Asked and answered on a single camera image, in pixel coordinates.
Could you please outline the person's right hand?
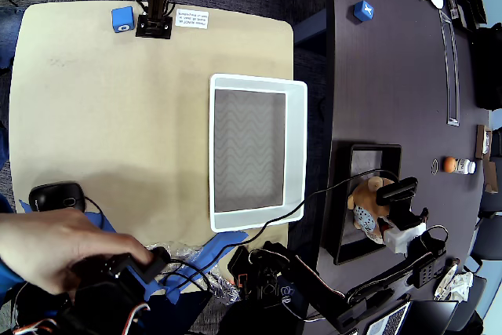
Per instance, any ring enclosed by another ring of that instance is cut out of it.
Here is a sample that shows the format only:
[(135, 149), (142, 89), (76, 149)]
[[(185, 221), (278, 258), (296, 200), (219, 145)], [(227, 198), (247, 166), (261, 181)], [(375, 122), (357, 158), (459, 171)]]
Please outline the person's right hand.
[(139, 263), (152, 254), (131, 235), (110, 233), (76, 209), (1, 215), (1, 262), (46, 292), (57, 295), (76, 289), (74, 264), (100, 255), (129, 253)]

